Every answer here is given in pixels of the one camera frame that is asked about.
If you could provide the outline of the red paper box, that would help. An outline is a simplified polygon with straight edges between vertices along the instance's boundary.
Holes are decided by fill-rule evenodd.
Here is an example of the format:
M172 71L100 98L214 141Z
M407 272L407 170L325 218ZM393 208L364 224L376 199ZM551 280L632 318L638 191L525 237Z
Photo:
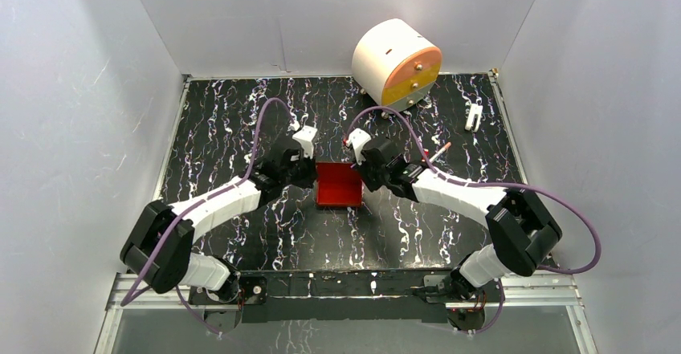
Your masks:
M320 207L360 207L363 183L351 163L318 162L316 164L316 204Z

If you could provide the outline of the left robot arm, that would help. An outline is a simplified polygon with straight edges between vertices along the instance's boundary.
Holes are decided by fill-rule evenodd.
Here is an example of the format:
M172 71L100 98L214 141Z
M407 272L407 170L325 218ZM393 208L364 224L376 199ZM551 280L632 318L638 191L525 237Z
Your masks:
M121 249L121 262L158 294L182 285L201 287L221 303L233 301L240 292L240 273L223 258L194 253L194 243L232 218L280 198L289 185L311 188L317 179L315 139L316 130L304 126L276 141L247 179L236 177L172 205L150 202Z

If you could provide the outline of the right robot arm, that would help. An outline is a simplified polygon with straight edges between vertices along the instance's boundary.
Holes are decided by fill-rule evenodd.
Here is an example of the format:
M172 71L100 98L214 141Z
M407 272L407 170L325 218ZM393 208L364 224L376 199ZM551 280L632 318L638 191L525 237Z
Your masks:
M452 272L454 294L472 301L488 282L507 274L532 275L562 237L561 228L528 189L473 188L426 164L410 163L388 138L356 130L346 141L370 191L437 205L484 226L489 244L469 254Z

